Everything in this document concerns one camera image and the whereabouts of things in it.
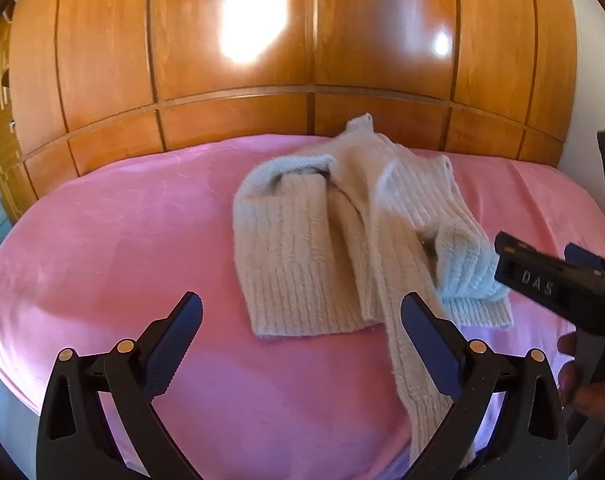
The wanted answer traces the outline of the person's right hand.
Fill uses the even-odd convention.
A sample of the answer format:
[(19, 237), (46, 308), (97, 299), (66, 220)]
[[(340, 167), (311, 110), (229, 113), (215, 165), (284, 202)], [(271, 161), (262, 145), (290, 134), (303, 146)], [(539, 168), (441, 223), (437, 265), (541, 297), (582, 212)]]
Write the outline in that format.
[(562, 405), (572, 404), (586, 417), (594, 417), (605, 425), (605, 382), (580, 385), (575, 361), (565, 363), (557, 376)]

